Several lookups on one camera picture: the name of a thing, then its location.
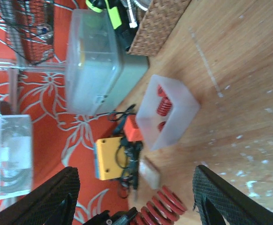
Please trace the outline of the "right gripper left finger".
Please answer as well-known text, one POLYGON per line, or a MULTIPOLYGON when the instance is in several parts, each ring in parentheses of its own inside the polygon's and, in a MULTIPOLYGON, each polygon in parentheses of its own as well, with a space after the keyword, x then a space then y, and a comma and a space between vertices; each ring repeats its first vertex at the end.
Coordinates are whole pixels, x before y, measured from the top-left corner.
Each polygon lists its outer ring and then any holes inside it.
POLYGON ((76 167, 65 167, 0 212, 0 225, 71 225, 80 191, 76 167))

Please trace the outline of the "large red spring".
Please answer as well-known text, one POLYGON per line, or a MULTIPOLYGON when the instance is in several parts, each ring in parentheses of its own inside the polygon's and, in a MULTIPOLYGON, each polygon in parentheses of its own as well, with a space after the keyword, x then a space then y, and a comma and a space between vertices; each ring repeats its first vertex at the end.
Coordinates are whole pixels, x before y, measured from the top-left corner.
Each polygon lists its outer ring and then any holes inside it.
POLYGON ((166 185, 157 191, 151 200, 136 214, 130 222, 131 225, 172 225, 187 207, 180 198, 166 185))

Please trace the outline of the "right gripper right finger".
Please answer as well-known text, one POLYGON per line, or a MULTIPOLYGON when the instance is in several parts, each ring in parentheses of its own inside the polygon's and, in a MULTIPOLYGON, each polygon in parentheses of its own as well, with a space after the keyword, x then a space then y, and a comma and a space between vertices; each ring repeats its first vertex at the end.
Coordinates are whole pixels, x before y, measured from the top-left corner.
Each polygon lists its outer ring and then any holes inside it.
POLYGON ((204 165, 192 179, 194 208, 203 225, 273 225, 273 213, 204 165))

